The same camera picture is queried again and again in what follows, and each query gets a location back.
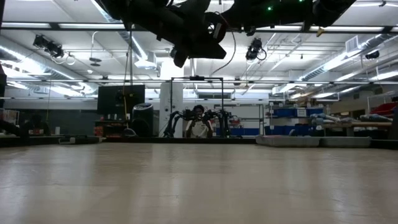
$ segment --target overhead rig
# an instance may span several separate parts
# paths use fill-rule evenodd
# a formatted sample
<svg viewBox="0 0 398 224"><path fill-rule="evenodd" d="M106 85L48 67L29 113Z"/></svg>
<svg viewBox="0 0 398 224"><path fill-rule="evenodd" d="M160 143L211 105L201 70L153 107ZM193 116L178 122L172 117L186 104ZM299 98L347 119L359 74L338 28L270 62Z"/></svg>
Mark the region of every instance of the overhead rig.
<svg viewBox="0 0 398 224"><path fill-rule="evenodd" d="M219 45L227 30L253 35L257 28L303 22L303 32L311 26L328 27L355 0L264 1L235 0L225 12L206 12L211 0L95 0L113 19L122 20L126 30L141 26L174 44L174 64L182 67L187 58L223 59Z"/></svg>

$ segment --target wooden floor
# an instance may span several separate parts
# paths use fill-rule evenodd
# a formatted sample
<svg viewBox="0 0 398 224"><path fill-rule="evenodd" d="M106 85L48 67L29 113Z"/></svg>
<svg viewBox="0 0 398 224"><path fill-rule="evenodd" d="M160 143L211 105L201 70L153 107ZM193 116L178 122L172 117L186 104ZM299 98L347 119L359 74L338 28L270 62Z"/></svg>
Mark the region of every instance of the wooden floor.
<svg viewBox="0 0 398 224"><path fill-rule="evenodd" d="M252 145L0 149L1 224L398 223L398 152Z"/></svg>

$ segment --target white shirt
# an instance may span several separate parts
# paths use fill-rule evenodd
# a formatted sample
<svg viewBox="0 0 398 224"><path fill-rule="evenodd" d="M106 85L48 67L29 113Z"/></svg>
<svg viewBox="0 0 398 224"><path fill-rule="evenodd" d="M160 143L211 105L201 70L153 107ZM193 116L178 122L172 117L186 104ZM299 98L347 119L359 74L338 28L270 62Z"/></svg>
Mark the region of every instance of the white shirt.
<svg viewBox="0 0 398 224"><path fill-rule="evenodd" d="M213 130L213 128L211 127L211 122L207 121L209 124L209 127L211 130ZM187 124L187 129L186 131L189 130L189 127L191 126L192 121L189 121ZM204 124L202 121L197 121L194 125L194 127L192 127L192 131L191 131L191 138L207 138L207 132L209 131L209 129L206 127L206 124Z"/></svg>

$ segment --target television screen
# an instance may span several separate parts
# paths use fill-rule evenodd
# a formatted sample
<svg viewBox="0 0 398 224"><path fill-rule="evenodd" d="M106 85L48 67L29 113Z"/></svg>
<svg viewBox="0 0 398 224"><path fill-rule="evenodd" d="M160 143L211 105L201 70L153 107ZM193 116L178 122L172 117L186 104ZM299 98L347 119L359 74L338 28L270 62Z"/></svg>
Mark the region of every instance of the television screen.
<svg viewBox="0 0 398 224"><path fill-rule="evenodd" d="M98 114L124 114L124 97L126 98L127 113L132 108L145 102L145 85L100 86L98 88Z"/></svg>

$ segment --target ceiling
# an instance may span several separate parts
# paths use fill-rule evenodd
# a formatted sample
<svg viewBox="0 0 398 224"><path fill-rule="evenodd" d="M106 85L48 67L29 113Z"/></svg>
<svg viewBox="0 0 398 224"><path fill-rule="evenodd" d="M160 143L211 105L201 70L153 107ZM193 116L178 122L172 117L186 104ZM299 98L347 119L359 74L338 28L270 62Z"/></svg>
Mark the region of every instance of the ceiling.
<svg viewBox="0 0 398 224"><path fill-rule="evenodd" d="M396 26L398 17L398 2L388 1L389 6L378 7L380 1L358 0L349 8L335 25L352 26ZM231 6L231 1L212 1L209 11L224 11ZM7 0L4 11L4 21L29 21L29 22L106 22L106 19L97 10L91 0ZM86 78L99 79L107 75L110 79L123 79L126 71L127 43L117 32L98 32L94 36L93 50L91 52L91 38L93 32L83 31L28 31L28 30L2 30L1 35L34 50L44 57L50 58L43 50L35 48L32 43L35 35L44 35L48 39L62 44L66 52L70 52L76 58L76 63L62 66L74 71ZM323 34L316 37L315 34L281 34L257 33L253 37L246 34L235 33L236 53L231 63L224 69L216 72L214 77L224 77L233 80L241 77L249 80L290 80L289 70L306 70L322 62L331 55L345 49L345 42L354 37L353 34ZM168 51L173 47L166 41L157 41L150 32L135 32L134 36L139 45L145 51L155 52L158 62L170 60ZM260 63L249 65L245 59L248 45L254 37L261 38L266 46L267 58ZM360 35L359 39L372 37L372 35ZM234 40L231 33L220 43L227 52L224 60L196 59L196 75L210 76L210 74L230 60L234 52ZM395 41L383 50L382 57L388 57L394 53L397 44ZM100 67L93 67L90 57L102 60ZM361 66L357 58L352 62L334 69L343 75L358 69ZM134 66L134 78L157 79L157 73L152 70L140 69ZM191 75L189 60L183 69L184 75ZM149 88L157 88L159 84L147 85ZM256 85L256 88L272 88L273 85Z"/></svg>

